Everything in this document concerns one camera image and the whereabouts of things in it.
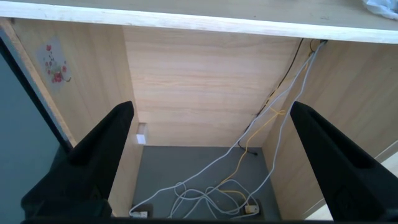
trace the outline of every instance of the wood grain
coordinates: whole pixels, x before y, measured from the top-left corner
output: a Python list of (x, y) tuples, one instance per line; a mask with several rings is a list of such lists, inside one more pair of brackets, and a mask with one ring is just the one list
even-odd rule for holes
[[(397, 139), (398, 46), (329, 41), (309, 73), (299, 101), (310, 105), (338, 129), (376, 157)], [(289, 93), (288, 108), (301, 88), (303, 76)], [(277, 121), (263, 151), (272, 165), (279, 127)], [(300, 139), (289, 118), (283, 130), (272, 184), (282, 218), (304, 219), (322, 206), (322, 193)]]
[(8, 0), (0, 16), (398, 43), (396, 21), (359, 0)]
[(68, 125), (66, 124), (65, 120), (63, 119), (61, 113), (59, 112), (57, 106), (55, 105), (49, 91), (46, 89), (44, 82), (40, 78), (40, 75), (37, 73), (36, 68), (34, 67), (31, 59), (29, 58), (28, 54), (25, 51), (24, 46), (22, 46), (15, 30), (12, 28), (10, 20), (6, 18), (0, 18), (0, 26), (5, 31), (9, 39), (11, 40), (13, 46), (17, 50), (22, 62), (24, 63), (26, 69), (29, 71), (30, 76), (32, 77), (34, 83), (37, 85), (37, 89), (40, 91), (40, 94), (45, 99), (45, 102), (49, 106), (51, 112), (53, 113), (56, 122), (60, 125), (61, 131), (65, 133), (67, 140), (70, 144), (75, 147), (77, 142), (73, 137), (72, 133), (69, 130)]
[[(141, 27), (124, 27), (124, 34), (140, 122), (148, 125), (148, 145), (155, 146), (232, 146), (287, 71), (300, 41)], [(308, 43), (297, 64), (307, 58)], [(250, 146), (261, 147), (268, 130)]]
[[(117, 104), (132, 100), (136, 105), (121, 27), (16, 19), (13, 28), (43, 80), (45, 86), (40, 89), (49, 92), (76, 141)], [(35, 56), (37, 48), (54, 36), (60, 40), (72, 73), (72, 80), (59, 91), (49, 88)], [(128, 216), (141, 160), (142, 146), (132, 137), (137, 125), (136, 110), (109, 196), (119, 216)]]

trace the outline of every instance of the flower decal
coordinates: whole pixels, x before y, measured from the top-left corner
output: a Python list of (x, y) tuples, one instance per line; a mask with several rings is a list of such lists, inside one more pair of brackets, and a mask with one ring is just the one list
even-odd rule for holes
[(48, 51), (48, 59), (43, 58), (45, 69), (47, 71), (47, 75), (50, 75), (50, 79), (52, 83), (60, 83), (62, 81), (69, 82), (71, 78), (68, 80), (65, 80), (63, 78), (63, 73), (66, 73), (68, 68), (67, 68), (67, 61), (63, 61), (63, 65), (58, 64), (58, 62), (54, 59), (52, 55), (52, 47), (51, 45), (46, 45), (45, 46), (46, 51)]

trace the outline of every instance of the cable connector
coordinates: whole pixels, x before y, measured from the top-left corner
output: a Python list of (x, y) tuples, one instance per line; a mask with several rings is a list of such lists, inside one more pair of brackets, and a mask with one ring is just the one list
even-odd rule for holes
[(244, 212), (249, 215), (259, 212), (260, 208), (257, 205), (246, 205), (244, 207)]

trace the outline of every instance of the plastic bag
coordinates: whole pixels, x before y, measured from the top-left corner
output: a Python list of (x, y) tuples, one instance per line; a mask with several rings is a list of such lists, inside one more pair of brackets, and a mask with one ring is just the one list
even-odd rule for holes
[(398, 0), (362, 0), (362, 2), (369, 11), (398, 20)]

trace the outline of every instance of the network cable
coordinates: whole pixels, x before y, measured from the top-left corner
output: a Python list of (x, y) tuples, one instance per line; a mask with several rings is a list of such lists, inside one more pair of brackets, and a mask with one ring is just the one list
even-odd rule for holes
[[(256, 118), (254, 118), (254, 119), (252, 120), (252, 122), (250, 123), (249, 127), (247, 128), (247, 130), (246, 130), (246, 131), (243, 133), (243, 135), (232, 145), (232, 147), (230, 147), (230, 148), (228, 149), (228, 151), (227, 151), (224, 155), (222, 155), (222, 156), (220, 156), (219, 158), (215, 159), (213, 162), (211, 162), (210, 164), (208, 164), (205, 168), (203, 168), (201, 171), (199, 171), (199, 172), (196, 173), (195, 175), (191, 176), (191, 177), (188, 178), (187, 180), (184, 180), (183, 182), (179, 182), (179, 183), (177, 183), (177, 184), (174, 185), (174, 186), (167, 187), (167, 188), (163, 188), (163, 189), (160, 189), (160, 190), (156, 191), (156, 193), (155, 193), (154, 195), (152, 195), (152, 196), (149, 197), (148, 199), (146, 199), (146, 200), (142, 201), (141, 203), (138, 203), (137, 205), (135, 205), (134, 207), (132, 207), (131, 210), (130, 210), (130, 215), (131, 215), (131, 213), (132, 213), (138, 206), (142, 205), (143, 203), (148, 202), (149, 200), (151, 200), (152, 198), (154, 198), (158, 193), (160, 193), (160, 192), (162, 192), (162, 191), (170, 190), (170, 189), (176, 189), (177, 187), (179, 187), (179, 186), (181, 186), (181, 185), (184, 186), (184, 189), (186, 189), (186, 187), (185, 187), (185, 183), (186, 183), (186, 182), (188, 182), (189, 180), (191, 180), (191, 179), (195, 178), (196, 176), (200, 175), (203, 171), (205, 171), (207, 168), (209, 168), (210, 166), (212, 166), (214, 163), (216, 163), (216, 162), (219, 161), (220, 159), (226, 157), (226, 156), (231, 152), (231, 150), (233, 149), (233, 147), (235, 147), (235, 145), (237, 145), (237, 143), (248, 133), (248, 131), (252, 128), (253, 124), (254, 124), (262, 115), (264, 115), (264, 114), (269, 110), (269, 108), (270, 108), (270, 107), (271, 107), (283, 94), (285, 94), (285, 93), (287, 93), (288, 91), (290, 91), (290, 89), (293, 87), (295, 81), (296, 81), (297, 78), (299, 77), (299, 74), (303, 71), (303, 69), (304, 69), (304, 68), (307, 66), (307, 64), (310, 62), (310, 65), (308, 66), (307, 72), (305, 73), (305, 76), (304, 76), (304, 81), (303, 81), (302, 89), (301, 89), (300, 93), (297, 95), (297, 97), (296, 97), (295, 100), (294, 100), (294, 101), (296, 101), (296, 100), (301, 96), (301, 94), (303, 93), (303, 90), (304, 90), (304, 87), (305, 87), (305, 82), (307, 81), (307, 77), (308, 77), (309, 71), (310, 71), (311, 68), (312, 68), (313, 62), (315, 61), (315, 58), (316, 58), (316, 56), (317, 56), (317, 53), (318, 53), (319, 49), (320, 49), (324, 44), (325, 44), (324, 42), (321, 43), (321, 44), (318, 46), (318, 48), (316, 49), (316, 51), (315, 51), (313, 54), (311, 54), (311, 56), (306, 60), (306, 62), (302, 65), (301, 69), (298, 71), (297, 75), (296, 75), (295, 78), (293, 79), (293, 82), (292, 82), (292, 83), (290, 84), (290, 86), (288, 87), (288, 89), (286, 89), (286, 90), (283, 91), (279, 96), (277, 96), (277, 97), (272, 101), (272, 103), (271, 103), (263, 112), (261, 112), (261, 114), (259, 114), (259, 116), (257, 116)], [(291, 109), (292, 109), (292, 105), (289, 107), (289, 110), (287, 111), (287, 114), (290, 113), (290, 110), (291, 110)], [(239, 210), (240, 210), (241, 208), (243, 208), (245, 204), (247, 204), (248, 200), (252, 197), (252, 195), (255, 194), (255, 193), (266, 183), (266, 181), (269, 179), (269, 177), (270, 177), (271, 174), (273, 173), (273, 171), (274, 171), (274, 169), (275, 169), (275, 160), (276, 160), (277, 152), (278, 152), (278, 150), (279, 150), (280, 139), (281, 139), (281, 137), (282, 137), (282, 129), (283, 129), (284, 125), (285, 125), (285, 122), (287, 121), (287, 117), (288, 117), (288, 115), (285, 116), (285, 118), (284, 118), (284, 120), (283, 120), (283, 122), (282, 122), (282, 125), (280, 126), (280, 129), (279, 129), (279, 138), (278, 138), (278, 143), (277, 143), (277, 147), (276, 147), (275, 154), (274, 154), (274, 159), (273, 159), (271, 171), (269, 172), (269, 174), (267, 175), (267, 177), (264, 179), (264, 181), (261, 183), (261, 185), (260, 185), (255, 191), (253, 191), (253, 192), (251, 192), (251, 193), (249, 194), (249, 196), (247, 197), (246, 201), (245, 201), (242, 205), (238, 206), (238, 204), (235, 202), (235, 204), (237, 205), (237, 208), (232, 209), (232, 210), (228, 210), (228, 211), (224, 211), (224, 210), (218, 208), (218, 206), (216, 205), (216, 203), (214, 203), (214, 201), (212, 201), (212, 199), (209, 197), (209, 194), (211, 194), (211, 193), (214, 192), (215, 190), (217, 190), (218, 192), (220, 192), (220, 193), (222, 193), (222, 194), (225, 194), (227, 197), (230, 197), (228, 194), (223, 193), (223, 192), (221, 192), (221, 191), (219, 190), (219, 187), (221, 187), (223, 184), (225, 184), (225, 183), (227, 183), (227, 182), (230, 181), (230, 180), (227, 180), (226, 182), (220, 183), (220, 184), (217, 185), (216, 187), (208, 187), (208, 188), (206, 189), (205, 192), (201, 192), (201, 191), (195, 190), (195, 189), (188, 189), (188, 190), (185, 190), (185, 191), (184, 191), (181, 195), (179, 195), (178, 198), (176, 199), (176, 201), (175, 201), (175, 203), (174, 203), (174, 206), (172, 207), (172, 211), (171, 211), (170, 215), (172, 216), (172, 215), (175, 213), (176, 209), (177, 209), (177, 208), (180, 206), (180, 204), (182, 203), (182, 200), (197, 200), (197, 203), (195, 204), (195, 206), (194, 206), (184, 217), (188, 217), (188, 215), (192, 213), (192, 211), (196, 208), (196, 206), (198, 205), (198, 203), (199, 203), (201, 200), (206, 200), (206, 202), (208, 203), (208, 206), (209, 206), (209, 205), (212, 205), (213, 208), (217, 209), (220, 213), (225, 213), (225, 214), (228, 214), (228, 215), (236, 215), (236, 214), (238, 214), (238, 213), (239, 213)], [(187, 197), (185, 197), (185, 196), (186, 196), (186, 193), (187, 193), (187, 192), (190, 192), (190, 191), (192, 191), (192, 192), (198, 192), (198, 193), (202, 194), (202, 196), (194, 197), (194, 198), (187, 198)], [(245, 215), (245, 217), (251, 216), (251, 215), (255, 215), (255, 214), (256, 214), (256, 213), (249, 214), (249, 215)]]

